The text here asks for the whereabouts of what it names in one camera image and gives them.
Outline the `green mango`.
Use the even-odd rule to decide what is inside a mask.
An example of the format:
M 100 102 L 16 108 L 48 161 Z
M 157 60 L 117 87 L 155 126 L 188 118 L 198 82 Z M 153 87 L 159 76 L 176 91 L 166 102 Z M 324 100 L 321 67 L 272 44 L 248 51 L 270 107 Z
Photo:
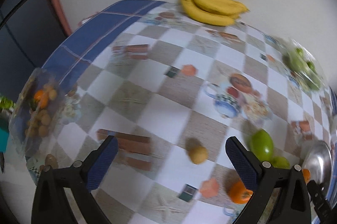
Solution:
M 263 129 L 251 136 L 250 150 L 259 161 L 270 161 L 274 154 L 274 143 L 270 135 Z
M 288 159 L 286 159 L 283 156 L 275 156 L 271 159 L 271 164 L 275 168 L 279 169 L 289 169 L 290 168 L 290 163 Z

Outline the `clear bag of fruits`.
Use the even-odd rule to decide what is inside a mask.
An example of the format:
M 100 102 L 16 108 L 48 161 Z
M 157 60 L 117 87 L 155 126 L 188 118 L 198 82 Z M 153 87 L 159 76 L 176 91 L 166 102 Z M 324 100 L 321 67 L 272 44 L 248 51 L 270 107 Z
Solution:
M 36 68 L 24 85 L 9 122 L 17 153 L 32 157 L 54 130 L 64 106 L 65 92 L 56 76 Z

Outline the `orange in bowl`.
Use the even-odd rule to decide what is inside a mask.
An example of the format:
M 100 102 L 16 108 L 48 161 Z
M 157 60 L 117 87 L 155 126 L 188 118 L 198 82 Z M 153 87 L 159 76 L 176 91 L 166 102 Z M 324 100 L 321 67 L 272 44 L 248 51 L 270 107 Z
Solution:
M 308 184 L 311 179 L 311 173 L 308 169 L 302 169 L 303 177 L 305 180 L 305 183 Z

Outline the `large steel bowl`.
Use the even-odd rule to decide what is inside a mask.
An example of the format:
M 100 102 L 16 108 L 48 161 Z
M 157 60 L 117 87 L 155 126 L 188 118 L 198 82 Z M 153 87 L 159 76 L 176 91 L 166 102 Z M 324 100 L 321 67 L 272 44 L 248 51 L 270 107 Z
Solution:
M 310 147 L 302 168 L 310 171 L 310 180 L 314 180 L 322 194 L 327 197 L 332 178 L 332 155 L 323 140 L 316 141 Z

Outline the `orange with stem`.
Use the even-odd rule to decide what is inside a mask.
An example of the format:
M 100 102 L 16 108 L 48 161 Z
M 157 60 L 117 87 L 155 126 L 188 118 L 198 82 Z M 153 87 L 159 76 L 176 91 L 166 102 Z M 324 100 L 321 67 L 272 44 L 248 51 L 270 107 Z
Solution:
M 244 183 L 239 180 L 235 182 L 228 191 L 228 196 L 233 203 L 246 204 L 253 195 L 253 191 L 248 190 Z

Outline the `clear plastic fruit container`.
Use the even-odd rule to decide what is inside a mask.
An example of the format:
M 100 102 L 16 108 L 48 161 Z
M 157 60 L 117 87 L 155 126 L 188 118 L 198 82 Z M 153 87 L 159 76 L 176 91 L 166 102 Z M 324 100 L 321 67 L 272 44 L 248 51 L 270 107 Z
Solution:
M 280 46 L 282 62 L 290 71 L 290 78 L 306 93 L 322 91 L 326 81 L 316 59 L 294 39 Z

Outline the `checkered patterned tablecloth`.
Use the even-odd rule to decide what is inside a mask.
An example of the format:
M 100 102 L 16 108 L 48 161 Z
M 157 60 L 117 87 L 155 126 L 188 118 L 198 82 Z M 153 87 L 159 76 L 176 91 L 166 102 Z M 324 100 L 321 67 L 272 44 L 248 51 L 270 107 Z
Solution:
M 242 22 L 203 25 L 174 4 L 114 3 L 69 36 L 44 68 L 67 90 L 55 131 L 27 167 L 60 168 L 83 160 L 100 129 L 147 136 L 149 171 L 113 162 L 95 199 L 112 223 L 227 223 L 227 189 L 237 174 L 225 142 L 243 145 L 266 130 L 277 156 L 297 164 L 311 140 L 332 146 L 336 97 L 328 88 L 303 92 L 283 65 L 272 37 Z M 189 151 L 203 146 L 196 165 Z

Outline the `yellow banana bunch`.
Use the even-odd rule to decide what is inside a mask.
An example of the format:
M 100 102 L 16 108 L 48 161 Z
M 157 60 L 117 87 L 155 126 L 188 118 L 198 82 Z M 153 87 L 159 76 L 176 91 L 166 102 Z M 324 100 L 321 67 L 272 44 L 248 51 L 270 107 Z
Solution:
M 200 23 L 226 27 L 250 10 L 234 0 L 181 0 L 185 14 Z

